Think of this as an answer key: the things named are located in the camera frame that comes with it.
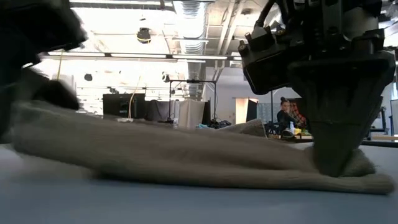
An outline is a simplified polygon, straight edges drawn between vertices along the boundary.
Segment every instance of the white table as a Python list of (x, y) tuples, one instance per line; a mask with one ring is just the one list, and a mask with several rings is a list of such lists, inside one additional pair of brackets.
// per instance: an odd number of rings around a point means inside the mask
[[(89, 170), (20, 157), (6, 148), (0, 146), (1, 224), (398, 223), (397, 193), (209, 189), (99, 180)], [(380, 170), (398, 180), (398, 149), (361, 148)]]

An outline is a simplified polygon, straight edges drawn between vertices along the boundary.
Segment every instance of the light fixture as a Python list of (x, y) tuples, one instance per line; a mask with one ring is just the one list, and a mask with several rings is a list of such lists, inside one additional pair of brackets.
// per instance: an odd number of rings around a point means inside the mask
[[(69, 0), (72, 3), (100, 3), (100, 4), (146, 4), (159, 6), (160, 1), (117, 1), (117, 0)], [(171, 2), (165, 2), (165, 6), (172, 7)]]
[(187, 60), (187, 59), (178, 59), (177, 62), (206, 63), (205, 60)]
[(30, 66), (33, 66), (33, 63), (27, 63), (26, 65), (23, 65), (22, 68), (28, 68)]
[(105, 57), (104, 53), (98, 53), (98, 52), (49, 52), (49, 55), (51, 56), (81, 56), (81, 57)]
[(92, 76), (91, 74), (86, 74), (86, 75), (85, 75), (85, 80), (86, 80), (86, 81), (89, 81), (89, 82), (90, 82), (90, 81), (93, 81), (93, 76)]
[(157, 54), (111, 54), (112, 57), (126, 57), (126, 58), (166, 58), (166, 55)]
[(204, 42), (204, 43), (208, 43), (209, 42), (208, 39), (196, 39), (196, 38), (189, 39), (189, 38), (180, 38), (180, 37), (173, 37), (172, 40), (174, 40), (174, 41), (182, 41), (182, 42), (184, 42), (184, 41), (186, 41), (186, 42), (196, 41), (196, 42)]
[(137, 40), (142, 44), (149, 44), (151, 42), (149, 28), (141, 27), (137, 33)]
[(162, 80), (163, 80), (163, 82), (169, 83), (170, 76), (168, 74), (163, 73)]
[(212, 55), (173, 55), (175, 59), (194, 59), (194, 60), (226, 60), (227, 56)]

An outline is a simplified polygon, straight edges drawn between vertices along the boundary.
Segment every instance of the pipe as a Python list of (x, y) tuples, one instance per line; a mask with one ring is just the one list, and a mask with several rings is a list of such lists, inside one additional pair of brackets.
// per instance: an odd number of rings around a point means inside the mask
[(137, 4), (127, 4), (123, 3), (123, 1), (115, 0), (113, 2), (103, 3), (103, 2), (95, 2), (95, 1), (87, 1), (87, 2), (79, 2), (72, 1), (70, 3), (71, 8), (95, 8), (95, 9), (140, 9), (140, 10), (163, 10), (163, 11), (172, 11), (174, 12), (173, 6), (166, 5), (164, 8), (161, 8), (160, 4), (143, 4), (145, 2), (137, 2)]
[[(203, 39), (206, 36), (206, 10), (207, 2), (174, 1), (174, 9), (181, 18), (179, 21), (179, 35), (189, 39)], [(205, 50), (203, 41), (183, 41), (180, 42), (183, 54), (202, 55)], [(201, 72), (200, 63), (187, 63), (188, 79), (204, 80), (205, 74)], [(189, 85), (189, 97), (194, 99), (201, 98), (198, 94), (198, 87)]]

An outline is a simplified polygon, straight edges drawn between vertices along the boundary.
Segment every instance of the ceiling light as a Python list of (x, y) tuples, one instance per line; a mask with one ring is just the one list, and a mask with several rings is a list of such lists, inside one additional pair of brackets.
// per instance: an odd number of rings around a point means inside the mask
[(179, 37), (173, 37), (172, 38), (172, 40), (175, 40), (175, 41), (187, 41), (187, 42), (189, 42), (189, 41), (196, 41), (196, 42), (204, 42), (204, 43), (208, 43), (209, 42), (209, 40), (208, 39), (196, 39), (196, 38), (179, 38)]
[(104, 53), (97, 52), (49, 52), (51, 56), (86, 56), (86, 57), (105, 57)]
[(173, 55), (175, 59), (194, 59), (194, 60), (226, 60), (227, 56), (211, 55)]
[(166, 55), (157, 54), (111, 54), (112, 57), (127, 57), (127, 58), (166, 58)]
[[(100, 3), (100, 4), (146, 4), (159, 6), (160, 1), (117, 1), (117, 0), (69, 0), (72, 3)], [(165, 2), (165, 6), (172, 7), (171, 2)]]
[(178, 62), (206, 63), (205, 60), (186, 60), (186, 59), (179, 59)]
[(33, 63), (27, 63), (26, 65), (23, 65), (22, 68), (28, 68), (30, 66), (33, 66)]
[(89, 82), (90, 82), (90, 81), (93, 81), (93, 76), (92, 76), (91, 74), (86, 74), (86, 75), (85, 75), (85, 80), (86, 80), (86, 81), (89, 81)]

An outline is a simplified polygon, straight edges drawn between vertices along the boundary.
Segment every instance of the woman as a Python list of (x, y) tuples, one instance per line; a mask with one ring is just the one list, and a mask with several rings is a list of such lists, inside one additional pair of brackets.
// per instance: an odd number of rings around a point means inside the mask
[(280, 98), (280, 111), (276, 115), (279, 123), (279, 130), (283, 131), (289, 129), (290, 122), (293, 122), (294, 126), (297, 125), (296, 120), (289, 115), (290, 113), (290, 102), (286, 98)]

